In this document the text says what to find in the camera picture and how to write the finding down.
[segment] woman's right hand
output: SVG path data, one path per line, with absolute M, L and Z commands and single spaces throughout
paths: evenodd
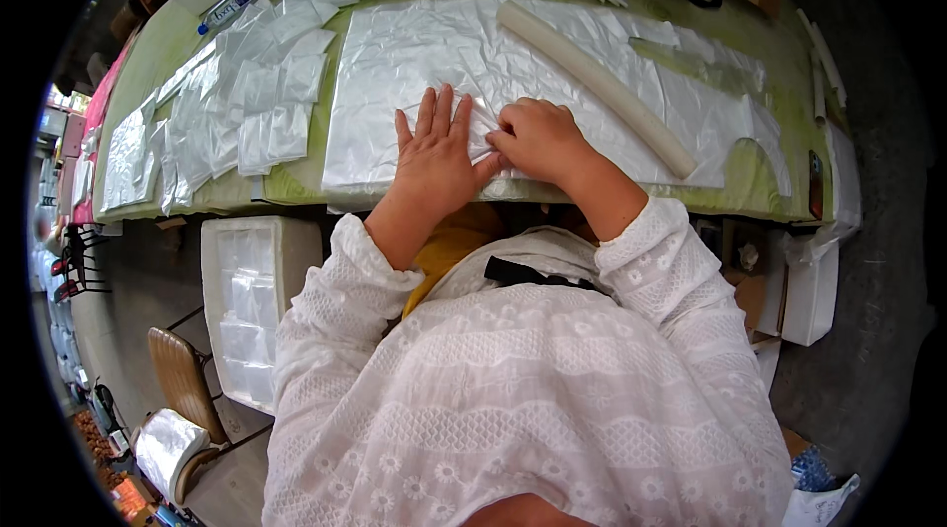
M 588 144 L 568 107 L 521 97 L 499 122 L 504 130 L 487 141 L 530 178 L 562 188 L 601 241 L 618 237 L 648 204 L 645 191 Z
M 572 172 L 603 159 L 585 140 L 569 108 L 548 100 L 521 97 L 503 107 L 499 124 L 503 131 L 491 131 L 487 141 L 530 178 L 566 192 Z

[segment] smartphone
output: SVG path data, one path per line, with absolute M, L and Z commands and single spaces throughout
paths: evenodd
M 822 160 L 809 151 L 809 212 L 822 221 Z

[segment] water bottle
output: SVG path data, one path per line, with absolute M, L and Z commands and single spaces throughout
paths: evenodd
M 204 23 L 197 26 L 197 33 L 201 36 L 207 34 L 211 28 L 220 27 L 237 17 L 244 5 L 253 0 L 221 0 L 210 8 Z

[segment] hand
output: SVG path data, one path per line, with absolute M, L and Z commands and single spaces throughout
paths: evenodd
M 521 97 L 503 107 L 499 125 L 503 131 L 491 131 L 487 141 L 530 178 L 563 190 L 570 173 L 601 157 L 579 131 L 569 108 L 548 100 Z
M 420 209 L 438 224 L 470 202 L 501 167 L 499 153 L 492 153 L 471 166 L 467 140 L 474 102 L 470 95 L 465 94 L 460 99 L 453 122 L 454 90 L 444 84 L 437 102 L 435 97 L 433 88 L 424 92 L 414 136 L 408 129 L 404 112 L 395 112 L 398 169 L 389 193 L 405 195 L 415 202 L 411 205 L 411 216 L 417 216 Z
M 428 88 L 420 102 L 414 135 L 404 112 L 395 112 L 398 168 L 385 197 L 364 222 L 388 264 L 407 270 L 438 223 L 467 204 L 500 171 L 500 154 L 471 166 L 467 155 L 471 107 L 464 95 L 451 121 L 454 90 L 444 84 L 437 97 Z
M 500 111 L 503 131 L 487 141 L 530 178 L 556 184 L 582 210 L 601 241 L 618 237 L 648 195 L 585 140 L 568 107 L 521 97 Z

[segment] black strap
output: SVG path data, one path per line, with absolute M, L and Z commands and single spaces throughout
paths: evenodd
M 594 284 L 584 278 L 579 279 L 578 283 L 571 283 L 558 274 L 543 276 L 535 269 L 525 264 L 516 264 L 507 260 L 501 260 L 496 256 L 490 256 L 487 262 L 487 268 L 483 272 L 484 278 L 500 283 L 500 286 L 513 286 L 514 284 L 561 284 L 563 286 L 574 286 L 575 288 L 584 288 L 587 290 L 598 290 Z

